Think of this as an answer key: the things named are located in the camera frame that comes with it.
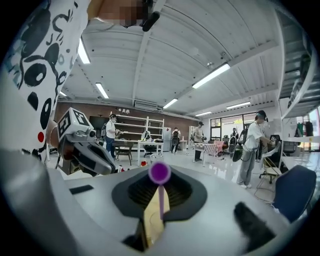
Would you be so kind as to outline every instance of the air conditioner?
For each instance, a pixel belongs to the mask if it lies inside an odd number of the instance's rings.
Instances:
[[[136,109],[140,109],[140,110],[148,110],[148,111],[157,111],[158,110],[158,105],[156,103],[144,101],[144,100],[139,100],[139,99],[136,99],[134,101],[134,107]]]

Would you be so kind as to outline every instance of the blue chair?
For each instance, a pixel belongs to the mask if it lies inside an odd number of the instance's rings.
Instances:
[[[316,179],[314,171],[296,165],[277,179],[272,205],[294,222],[306,210],[315,191]]]

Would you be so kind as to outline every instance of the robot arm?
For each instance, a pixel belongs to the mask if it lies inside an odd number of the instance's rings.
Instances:
[[[97,143],[96,131],[85,114],[70,107],[57,125],[58,152],[64,157],[65,149],[72,148],[70,158],[64,159],[60,168],[67,175],[82,170],[92,176],[116,172],[110,153]]]

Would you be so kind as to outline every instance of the lollipop stick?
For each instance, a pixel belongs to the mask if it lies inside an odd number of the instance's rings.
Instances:
[[[160,207],[160,219],[164,218],[164,186],[159,186],[159,207]]]

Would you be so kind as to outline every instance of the ceiling beam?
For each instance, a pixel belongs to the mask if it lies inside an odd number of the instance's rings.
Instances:
[[[275,105],[276,103],[273,101],[273,102],[262,103],[262,104],[253,105],[253,106],[241,107],[241,108],[232,109],[229,111],[222,111],[222,112],[214,113],[211,115],[205,115],[202,117],[202,119],[226,118],[226,117],[232,117],[236,115],[250,114],[259,110],[263,110],[265,108],[274,107]]]
[[[234,96],[222,99],[221,101],[216,101],[214,105],[210,105],[210,106],[208,106],[206,108],[197,109],[196,111],[194,111],[192,113],[189,113],[187,115],[188,116],[195,116],[197,114],[201,114],[201,113],[208,112],[208,111],[212,112],[212,108],[214,108],[214,107],[218,108],[219,105],[223,105],[225,103],[231,103],[233,101],[245,99],[245,98],[248,98],[248,97],[252,97],[254,95],[259,95],[259,94],[264,94],[264,93],[271,92],[271,91],[276,91],[277,89],[278,89],[277,85],[270,85],[270,86],[266,86],[264,88],[260,88],[260,89],[257,89],[257,90],[252,90],[252,91],[249,91],[249,92],[246,92],[246,93],[240,93],[238,95],[234,95]]]
[[[231,69],[234,69],[236,67],[238,67],[239,65],[244,64],[245,62],[251,60],[252,58],[256,58],[259,56],[263,56],[268,54],[269,52],[271,52],[272,50],[274,50],[277,47],[277,43],[275,41],[269,41],[266,42],[264,44],[259,45],[256,48],[253,48],[251,50],[248,50],[247,52],[233,58],[232,60],[228,61],[228,64],[230,65]],[[206,75],[208,75],[208,73],[212,72],[212,70],[208,71],[205,70],[203,72],[203,75],[200,77],[205,77]],[[180,94],[177,95],[177,98],[181,98],[183,96],[188,95],[190,92],[192,92],[194,89],[192,88],[192,86],[190,85],[188,88],[186,88],[184,91],[182,91]]]
[[[164,7],[165,3],[167,0],[157,0],[156,4],[154,5],[154,12],[161,12],[162,8]],[[151,29],[148,32],[145,32],[143,34],[141,46],[140,46],[140,51],[138,55],[138,60],[136,62],[136,67],[135,67],[135,74],[134,74],[134,82],[133,82],[133,90],[132,90],[132,106],[135,104],[135,98],[136,98],[136,91],[138,87],[138,82],[139,82],[139,76],[141,72],[141,67],[142,63],[144,60],[145,52],[147,49],[147,45],[149,42],[151,36]]]

